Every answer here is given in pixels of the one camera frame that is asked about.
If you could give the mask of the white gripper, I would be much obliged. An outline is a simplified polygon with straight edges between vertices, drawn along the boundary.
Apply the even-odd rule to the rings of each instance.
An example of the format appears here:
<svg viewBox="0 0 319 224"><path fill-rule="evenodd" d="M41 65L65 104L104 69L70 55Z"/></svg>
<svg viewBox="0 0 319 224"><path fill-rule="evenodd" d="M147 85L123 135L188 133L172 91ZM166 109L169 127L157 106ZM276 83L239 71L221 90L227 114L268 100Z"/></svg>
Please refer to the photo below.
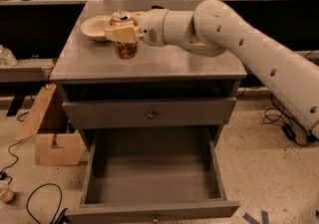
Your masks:
<svg viewBox="0 0 319 224"><path fill-rule="evenodd" d="M139 22L139 27L134 25L109 26L104 29L108 40L121 43L135 43L142 33L143 41L149 46L165 46L163 39L163 23L167 9L152 9L150 11L132 12L132 19Z"/></svg>

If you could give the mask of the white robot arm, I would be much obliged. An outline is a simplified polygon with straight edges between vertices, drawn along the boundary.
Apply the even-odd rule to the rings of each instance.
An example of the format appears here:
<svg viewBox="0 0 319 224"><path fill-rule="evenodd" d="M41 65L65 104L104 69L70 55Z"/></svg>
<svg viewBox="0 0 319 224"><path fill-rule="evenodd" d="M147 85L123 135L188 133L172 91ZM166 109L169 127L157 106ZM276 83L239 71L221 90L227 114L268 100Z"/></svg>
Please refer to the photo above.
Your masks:
<svg viewBox="0 0 319 224"><path fill-rule="evenodd" d="M319 67L253 28L225 3L204 0L192 11L152 9L131 17L129 23L106 27L106 38L175 45L207 57L228 50L308 131L319 136Z"/></svg>

